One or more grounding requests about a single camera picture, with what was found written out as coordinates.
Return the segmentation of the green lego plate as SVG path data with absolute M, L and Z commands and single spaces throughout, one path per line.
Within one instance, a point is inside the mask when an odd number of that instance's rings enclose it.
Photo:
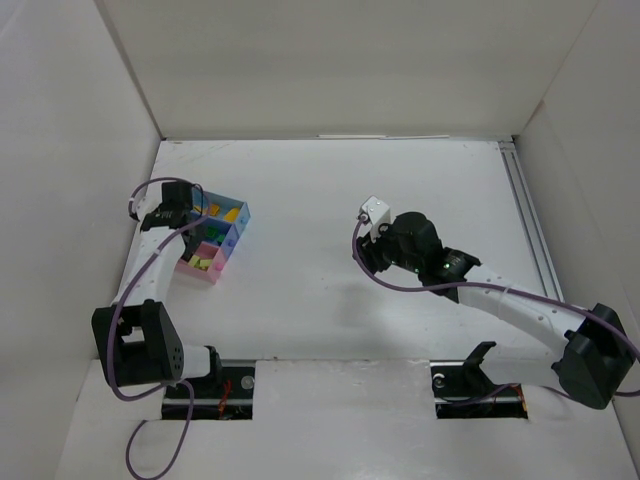
M 220 245 L 225 238 L 225 234 L 221 233 L 217 228 L 207 226 L 205 229 L 205 241 L 211 244 Z

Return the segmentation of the yellow hollow curved lego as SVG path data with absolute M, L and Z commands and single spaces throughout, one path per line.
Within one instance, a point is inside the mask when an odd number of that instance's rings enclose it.
M 233 223 L 236 221 L 239 213 L 240 213 L 239 208 L 232 208 L 224 215 L 223 220 L 229 223 Z

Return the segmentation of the lime green lego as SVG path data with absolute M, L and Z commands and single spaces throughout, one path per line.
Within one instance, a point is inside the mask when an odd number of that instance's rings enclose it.
M 213 264 L 212 258 L 201 257 L 199 255 L 193 255 L 187 262 L 187 265 L 190 268 L 203 271 L 203 272 L 207 272 L 211 268 L 212 264 Z

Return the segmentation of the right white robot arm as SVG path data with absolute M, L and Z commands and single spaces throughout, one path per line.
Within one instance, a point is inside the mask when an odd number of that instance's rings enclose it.
M 416 293 L 433 293 L 476 309 L 545 346 L 541 356 L 494 340 L 480 342 L 462 360 L 432 365 L 432 390 L 442 404 L 466 408 L 498 397 L 518 384 L 540 386 L 595 410 L 605 409 L 639 360 L 618 314 L 596 304 L 584 309 L 517 287 L 477 257 L 442 244 L 434 224 L 420 212 L 392 216 L 370 198 L 352 234 L 352 256 L 375 283 L 400 291 L 379 275 L 397 267 L 416 276 Z

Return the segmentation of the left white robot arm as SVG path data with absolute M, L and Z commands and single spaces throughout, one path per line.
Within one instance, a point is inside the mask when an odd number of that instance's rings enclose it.
M 138 202 L 139 189 L 129 200 L 129 216 L 139 223 L 133 271 L 111 305 L 96 309 L 91 319 L 105 379 L 116 394 L 122 387 L 184 380 L 222 383 L 216 349 L 184 344 L 165 307 L 176 266 L 191 260 L 204 240 L 204 217 L 192 214 L 194 193 L 202 201 L 207 197 L 187 180 L 164 177 L 159 182 L 157 206 Z

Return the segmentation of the pink blue sorting container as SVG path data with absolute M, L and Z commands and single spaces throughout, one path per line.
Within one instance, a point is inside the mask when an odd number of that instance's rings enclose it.
M 210 212 L 203 223 L 204 239 L 188 261 L 175 271 L 215 284 L 251 219 L 247 202 L 205 191 Z

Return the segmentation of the aluminium rail right side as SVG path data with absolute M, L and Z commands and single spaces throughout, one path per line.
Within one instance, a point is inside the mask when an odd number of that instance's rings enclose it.
M 515 198 L 523 224 L 533 262 L 544 293 L 553 299 L 563 301 L 564 294 L 556 274 L 541 224 L 522 170 L 516 145 L 513 140 L 499 141 L 498 150 L 502 156 L 507 177 Z

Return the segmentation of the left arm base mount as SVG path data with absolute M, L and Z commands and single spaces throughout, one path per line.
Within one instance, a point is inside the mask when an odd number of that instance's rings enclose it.
M 207 377 L 190 378 L 194 389 L 192 420 L 236 421 L 253 418 L 255 360 L 221 360 Z M 183 385 L 168 387 L 161 404 L 162 420 L 186 420 L 189 393 Z

